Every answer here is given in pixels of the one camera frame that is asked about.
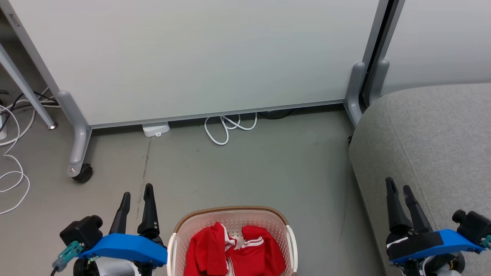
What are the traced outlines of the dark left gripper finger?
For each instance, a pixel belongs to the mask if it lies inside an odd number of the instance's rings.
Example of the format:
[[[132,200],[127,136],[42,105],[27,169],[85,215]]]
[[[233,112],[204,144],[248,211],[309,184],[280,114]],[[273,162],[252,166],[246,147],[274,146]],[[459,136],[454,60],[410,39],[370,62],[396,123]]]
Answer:
[[[126,234],[127,216],[130,211],[130,192],[125,192],[112,222],[109,234]]]
[[[144,190],[142,222],[137,227],[137,233],[143,237],[158,237],[160,228],[158,225],[157,206],[155,201],[154,187],[147,183]]]

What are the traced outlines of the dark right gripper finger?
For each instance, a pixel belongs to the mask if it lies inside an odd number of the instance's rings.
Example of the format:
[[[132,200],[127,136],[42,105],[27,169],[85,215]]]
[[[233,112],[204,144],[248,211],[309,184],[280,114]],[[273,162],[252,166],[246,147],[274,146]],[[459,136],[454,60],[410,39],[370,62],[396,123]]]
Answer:
[[[403,186],[405,204],[410,211],[413,229],[416,233],[426,233],[433,231],[430,223],[419,202],[416,200],[409,185]]]
[[[389,231],[394,235],[407,235],[412,229],[412,223],[405,215],[400,204],[399,192],[395,181],[393,178],[387,177],[385,182]]]

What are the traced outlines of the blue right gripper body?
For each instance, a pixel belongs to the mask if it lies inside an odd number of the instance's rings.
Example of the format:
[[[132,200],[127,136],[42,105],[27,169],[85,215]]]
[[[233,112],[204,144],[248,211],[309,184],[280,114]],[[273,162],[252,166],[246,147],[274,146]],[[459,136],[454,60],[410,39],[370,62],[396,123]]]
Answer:
[[[390,262],[399,265],[410,259],[423,259],[460,251],[480,253],[484,247],[472,243],[451,229],[410,235],[387,245]]]

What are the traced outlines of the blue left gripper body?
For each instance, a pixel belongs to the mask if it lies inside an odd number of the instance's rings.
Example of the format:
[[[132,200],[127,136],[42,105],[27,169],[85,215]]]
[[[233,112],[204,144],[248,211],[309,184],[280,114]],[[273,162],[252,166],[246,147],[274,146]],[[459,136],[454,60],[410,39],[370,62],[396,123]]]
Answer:
[[[113,233],[88,250],[88,260],[99,276],[154,276],[167,265],[167,249],[142,236]]]

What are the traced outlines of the red garment with white stripes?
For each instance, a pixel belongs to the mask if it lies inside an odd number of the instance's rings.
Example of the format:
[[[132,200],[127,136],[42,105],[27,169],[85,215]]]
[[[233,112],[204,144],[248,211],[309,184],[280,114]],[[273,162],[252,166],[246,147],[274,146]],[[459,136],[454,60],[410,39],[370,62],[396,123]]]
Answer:
[[[286,270],[280,246],[267,229],[246,225],[242,237],[240,247],[226,251],[226,276],[280,276]]]

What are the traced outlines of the grey fabric sofa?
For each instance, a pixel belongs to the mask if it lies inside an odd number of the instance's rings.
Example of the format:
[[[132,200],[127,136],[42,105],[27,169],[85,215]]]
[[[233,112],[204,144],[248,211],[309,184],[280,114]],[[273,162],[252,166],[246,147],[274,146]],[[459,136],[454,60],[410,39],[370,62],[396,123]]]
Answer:
[[[386,253],[385,179],[411,187],[434,230],[457,210],[491,220],[491,83],[401,90],[363,113],[349,157],[373,229],[383,276],[402,276]]]

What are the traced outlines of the black caster wheel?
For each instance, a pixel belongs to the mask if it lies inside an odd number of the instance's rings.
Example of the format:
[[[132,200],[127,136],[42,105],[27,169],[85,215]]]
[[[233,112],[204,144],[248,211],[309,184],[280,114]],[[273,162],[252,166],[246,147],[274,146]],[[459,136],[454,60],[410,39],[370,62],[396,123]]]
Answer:
[[[79,184],[84,184],[87,181],[89,181],[92,176],[93,176],[93,167],[91,166],[91,164],[83,164],[81,166],[80,173],[72,177],[72,179]]]

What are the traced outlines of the white plastic laundry basket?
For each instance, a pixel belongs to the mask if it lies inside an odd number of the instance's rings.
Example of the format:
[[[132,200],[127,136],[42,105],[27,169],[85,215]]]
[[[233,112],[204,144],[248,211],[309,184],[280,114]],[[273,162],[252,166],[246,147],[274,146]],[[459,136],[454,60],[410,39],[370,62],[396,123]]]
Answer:
[[[167,245],[167,276],[183,276],[186,252],[193,235],[215,222],[222,223],[233,237],[242,237],[246,225],[264,227],[279,244],[286,262],[280,276],[297,276],[298,249],[296,237],[281,212],[267,206],[227,206],[191,212],[174,228]]]

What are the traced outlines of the white power adapter box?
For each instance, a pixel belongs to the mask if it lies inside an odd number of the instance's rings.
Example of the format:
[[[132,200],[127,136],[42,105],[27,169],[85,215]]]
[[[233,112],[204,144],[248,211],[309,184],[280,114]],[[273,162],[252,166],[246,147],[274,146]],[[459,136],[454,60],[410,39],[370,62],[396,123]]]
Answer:
[[[146,137],[160,137],[163,133],[170,131],[168,122],[142,124],[143,133]]]

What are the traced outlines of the wide white partition panel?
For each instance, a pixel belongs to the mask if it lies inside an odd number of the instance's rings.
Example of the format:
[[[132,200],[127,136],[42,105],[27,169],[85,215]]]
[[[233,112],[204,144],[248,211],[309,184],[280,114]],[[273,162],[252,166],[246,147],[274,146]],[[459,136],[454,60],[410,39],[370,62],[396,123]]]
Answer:
[[[0,0],[74,130],[340,104],[387,0]]]

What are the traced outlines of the grey metal table leg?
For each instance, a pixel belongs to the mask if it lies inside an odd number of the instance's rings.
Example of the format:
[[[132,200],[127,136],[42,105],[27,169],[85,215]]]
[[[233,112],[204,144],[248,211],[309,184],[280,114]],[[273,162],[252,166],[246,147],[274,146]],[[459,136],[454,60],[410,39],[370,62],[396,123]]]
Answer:
[[[42,103],[37,98],[26,79],[22,76],[21,72],[14,64],[14,61],[12,61],[2,44],[0,44],[0,64],[10,75],[11,79],[14,80],[24,96],[26,96],[27,100],[31,103],[35,111],[40,115],[40,117],[42,117],[42,120],[47,125],[47,128],[49,130],[55,129],[58,125],[56,122],[54,122],[54,120],[52,120],[50,115],[42,106]]]

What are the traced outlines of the narrow white partition panel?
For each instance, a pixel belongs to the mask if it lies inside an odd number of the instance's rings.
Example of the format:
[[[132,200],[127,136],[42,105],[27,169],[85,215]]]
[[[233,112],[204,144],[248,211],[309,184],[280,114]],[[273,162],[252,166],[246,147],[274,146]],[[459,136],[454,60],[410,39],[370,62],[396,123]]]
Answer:
[[[366,105],[416,87],[491,83],[491,0],[389,0]]]

